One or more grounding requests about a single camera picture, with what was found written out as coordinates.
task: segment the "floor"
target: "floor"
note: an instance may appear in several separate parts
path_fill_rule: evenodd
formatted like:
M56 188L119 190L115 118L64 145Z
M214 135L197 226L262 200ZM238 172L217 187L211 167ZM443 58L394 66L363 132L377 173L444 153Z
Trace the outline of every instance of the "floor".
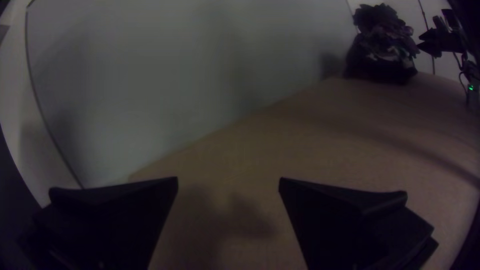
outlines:
M456 82L328 79L130 177L178 176L151 269L305 269L280 177L408 192L435 227L424 270L449 269L480 198L479 119Z

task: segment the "cable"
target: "cable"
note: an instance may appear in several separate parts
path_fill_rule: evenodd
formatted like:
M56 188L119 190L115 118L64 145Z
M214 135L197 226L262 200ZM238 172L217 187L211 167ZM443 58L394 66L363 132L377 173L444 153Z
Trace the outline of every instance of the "cable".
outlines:
M429 23L427 22L427 17L425 16L424 6L422 6L422 2L420 0L418 0L418 4L420 5L421 14L423 15L423 20L425 21L426 30L428 31L430 29L430 27L429 27ZM435 73L436 73L435 58L433 57L433 55L431 57L431 71L432 71L433 75L435 75Z
M455 60L456 60L456 62L457 62L457 64L458 64L458 68L459 68L460 70L463 70L462 64L460 63L460 60L459 60L459 57L457 56L457 54L454 53L454 52L452 52L452 54L453 54L453 56L455 57Z
M465 88L464 82L462 81L462 74L465 76L465 78L467 77L465 75L465 72L462 71L458 74L458 80L460 81L461 87L463 88L463 91L465 92L465 106L468 107L469 106L469 101L470 101L469 92L468 92L467 88Z
M465 76L465 72L463 72L463 71L460 72L460 73L458 74L458 80L460 81L461 87L463 87L463 91L465 92L465 95L468 95L469 92L467 91L467 88L465 87L465 84L464 84L464 82L462 81L462 74Z

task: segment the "tan carpet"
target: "tan carpet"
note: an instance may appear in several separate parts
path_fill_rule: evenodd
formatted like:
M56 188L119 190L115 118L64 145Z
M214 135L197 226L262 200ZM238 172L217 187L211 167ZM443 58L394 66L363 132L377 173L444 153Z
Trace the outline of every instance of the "tan carpet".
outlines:
M178 176L151 269L305 269L278 194L290 177L405 190L435 227L425 270L448 269L479 201L480 128L460 84L419 74L406 87L328 79L130 177Z

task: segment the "white wall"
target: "white wall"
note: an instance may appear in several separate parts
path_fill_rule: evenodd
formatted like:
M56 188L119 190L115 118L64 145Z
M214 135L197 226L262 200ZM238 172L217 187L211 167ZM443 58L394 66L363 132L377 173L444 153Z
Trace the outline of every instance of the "white wall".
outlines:
M78 189L61 159L35 101L25 50L27 0L12 0L0 17L11 25L0 45L0 124L12 158L41 206L50 187Z
M398 17L406 22L407 25L414 28L413 40L419 44L422 41L419 36L427 30L425 20L422 15L422 10L418 0L348 0L348 4L355 13L355 10L360 7L360 4L379 5L385 3L397 11ZM443 16L442 9L449 9L450 5L447 0L421 0L425 17L427 19L428 27L434 28L434 16ZM433 73L432 57L421 52L414 60L418 71ZM451 52L444 52L442 57L435 59L435 74L445 77L450 80L458 81L460 70L457 61Z
M314 83L356 34L338 0L36 0L28 21L47 124L87 187Z

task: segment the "wire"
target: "wire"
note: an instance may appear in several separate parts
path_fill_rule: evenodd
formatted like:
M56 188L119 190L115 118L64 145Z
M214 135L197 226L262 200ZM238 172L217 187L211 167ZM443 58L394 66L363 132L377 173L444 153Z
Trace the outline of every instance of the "wire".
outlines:
M465 76L465 72L460 72L458 74L458 80L460 81L460 84L461 84L461 87L463 87L463 91L465 92L465 95L468 95L469 92L467 91L467 88L465 87L465 84L464 82L462 81L462 74Z
M426 26L426 30L430 30L430 27L429 27L429 23L427 22L427 17L425 16L425 11L424 11L424 6L422 5L422 2L420 0L418 0L418 4L420 5L420 9L421 9L421 14L423 15L423 20L425 21L425 26ZM433 75L435 75L436 73L436 70L435 70L435 58L431 57L431 71L433 73Z
M457 56L457 54L454 53L454 52L452 52L452 54L453 54L453 56L455 57L455 60L456 60L456 62L457 62L457 64L458 64L458 68L459 68L460 70L463 70L462 64L460 63L460 60L459 60L459 57Z
M465 72L462 71L462 72L460 72L460 73L458 74L458 80L460 81L461 87L463 87L463 91L465 92L465 106L468 107L468 106L469 106L469 103L470 103L470 102L469 102L469 101L470 101L470 99L469 99L469 92L468 92L467 88L465 88L464 82L462 81L462 74L465 76L465 78L467 77L467 76L465 75Z

